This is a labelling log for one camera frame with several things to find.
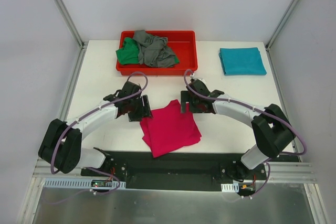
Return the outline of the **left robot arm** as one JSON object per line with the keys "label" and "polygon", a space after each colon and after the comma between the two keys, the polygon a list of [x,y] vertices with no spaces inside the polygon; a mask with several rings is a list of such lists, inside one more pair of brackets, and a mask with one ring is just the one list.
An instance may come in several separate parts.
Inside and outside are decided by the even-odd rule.
{"label": "left robot arm", "polygon": [[95,147],[84,148],[82,141],[108,122],[127,115],[130,122],[151,118],[147,95],[140,85],[126,81],[122,89],[109,94],[91,111],[76,118],[52,120],[40,145],[38,156],[50,164],[52,174],[67,174],[75,168],[91,167],[99,176],[110,173],[108,154]]}

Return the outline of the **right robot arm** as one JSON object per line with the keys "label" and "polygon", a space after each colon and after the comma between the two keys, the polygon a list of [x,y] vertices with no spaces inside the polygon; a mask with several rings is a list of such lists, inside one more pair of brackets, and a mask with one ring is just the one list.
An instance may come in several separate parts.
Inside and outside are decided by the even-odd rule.
{"label": "right robot arm", "polygon": [[250,178],[259,164],[277,157],[295,138],[278,105],[253,106],[223,91],[210,92],[200,79],[192,79],[181,91],[181,112],[186,111],[227,116],[252,128],[256,143],[236,165],[236,173],[242,179]]}

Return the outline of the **magenta t shirt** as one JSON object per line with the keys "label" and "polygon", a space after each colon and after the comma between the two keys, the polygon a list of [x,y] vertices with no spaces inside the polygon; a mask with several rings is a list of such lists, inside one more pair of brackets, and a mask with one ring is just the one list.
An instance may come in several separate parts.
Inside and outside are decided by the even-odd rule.
{"label": "magenta t shirt", "polygon": [[201,133],[190,111],[181,112],[178,100],[160,109],[152,111],[152,118],[140,122],[143,140],[150,148],[154,158],[197,144]]}

